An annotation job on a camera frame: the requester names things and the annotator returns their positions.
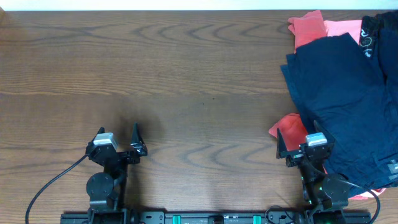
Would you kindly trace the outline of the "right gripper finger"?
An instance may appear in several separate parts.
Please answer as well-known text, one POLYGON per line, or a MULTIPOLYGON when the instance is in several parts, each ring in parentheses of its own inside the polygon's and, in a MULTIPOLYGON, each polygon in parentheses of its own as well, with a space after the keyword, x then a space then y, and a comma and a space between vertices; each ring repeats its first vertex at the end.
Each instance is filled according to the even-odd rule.
POLYGON ((317 120, 313 121, 313 125, 318 133, 322 133, 325 136, 328 143, 335 143, 335 138, 332 136, 332 134, 327 131, 317 120))
POLYGON ((283 158, 294 158, 296 155, 299 155, 300 151, 295 149, 293 151, 288 151, 285 141, 283 139, 282 133, 279 128, 277 128, 277 150, 276 150, 276 158, 283 159, 283 158))

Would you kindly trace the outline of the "navy blue shorts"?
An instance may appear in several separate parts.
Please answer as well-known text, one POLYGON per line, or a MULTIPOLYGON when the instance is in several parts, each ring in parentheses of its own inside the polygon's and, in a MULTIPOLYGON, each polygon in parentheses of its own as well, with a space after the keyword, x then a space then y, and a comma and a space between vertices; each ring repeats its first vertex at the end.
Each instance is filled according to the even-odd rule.
POLYGON ((397 185, 397 98, 379 66, 378 43, 367 58, 349 34, 324 37, 281 66, 308 132, 317 120, 335 138, 325 169, 356 184, 352 195, 397 185))

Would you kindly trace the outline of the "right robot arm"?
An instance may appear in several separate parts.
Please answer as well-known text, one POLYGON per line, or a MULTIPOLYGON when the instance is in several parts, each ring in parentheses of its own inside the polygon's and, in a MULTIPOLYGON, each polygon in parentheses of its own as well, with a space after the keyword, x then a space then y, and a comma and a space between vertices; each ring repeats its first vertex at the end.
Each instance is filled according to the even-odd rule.
POLYGON ((349 187, 345 177, 329 174, 324 162, 331 156, 334 144, 323 133, 309 134, 296 149, 289 149, 282 131, 277 131, 276 158, 285 159, 287 167, 298 168, 303 184, 303 197, 310 204, 302 212, 285 214, 292 223, 346 223, 343 208, 348 205, 349 187))

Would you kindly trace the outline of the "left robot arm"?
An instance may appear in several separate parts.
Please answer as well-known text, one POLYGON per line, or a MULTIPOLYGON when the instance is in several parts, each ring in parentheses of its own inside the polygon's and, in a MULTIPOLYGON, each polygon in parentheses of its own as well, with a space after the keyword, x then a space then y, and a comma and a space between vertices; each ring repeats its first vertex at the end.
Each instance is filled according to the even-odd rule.
POLYGON ((139 223, 139 214, 124 207, 124 194, 129 165, 140 163, 147 155, 147 146, 142 139, 137 123, 134 123, 129 151, 118 152, 118 143, 113 133, 101 127, 88 143, 85 155, 103 167, 86 183, 90 197, 89 223, 139 223))

